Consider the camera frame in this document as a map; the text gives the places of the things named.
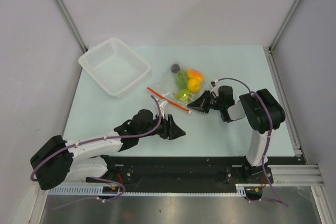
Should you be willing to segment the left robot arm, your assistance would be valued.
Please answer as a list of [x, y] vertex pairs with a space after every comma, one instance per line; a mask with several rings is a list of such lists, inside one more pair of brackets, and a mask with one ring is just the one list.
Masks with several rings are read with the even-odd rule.
[[142, 109], [110, 134], [87, 140], [51, 137], [30, 159], [33, 169], [30, 178], [42, 190], [55, 188], [65, 181], [110, 182], [116, 175], [111, 153], [131, 149], [144, 137], [157, 135], [171, 141], [185, 134], [171, 114], [153, 115], [150, 110]]

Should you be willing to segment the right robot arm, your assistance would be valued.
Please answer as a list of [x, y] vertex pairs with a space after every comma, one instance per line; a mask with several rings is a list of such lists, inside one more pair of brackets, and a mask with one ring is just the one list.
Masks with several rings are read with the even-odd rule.
[[267, 89], [246, 93], [234, 100], [231, 86], [220, 86], [217, 93], [206, 90], [195, 101], [187, 105], [189, 109], [208, 113], [216, 110], [225, 123], [246, 118], [253, 130], [250, 146], [241, 167], [225, 170], [228, 183], [256, 184], [268, 182], [268, 148], [273, 132], [279, 129], [286, 115], [282, 106]]

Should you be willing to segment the clear zip top bag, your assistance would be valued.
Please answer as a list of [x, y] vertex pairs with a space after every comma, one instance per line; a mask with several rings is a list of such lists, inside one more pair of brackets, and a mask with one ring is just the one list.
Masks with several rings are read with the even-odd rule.
[[180, 62], [172, 63], [162, 77], [146, 89], [152, 95], [188, 114], [192, 110], [187, 107], [204, 91], [205, 74]]

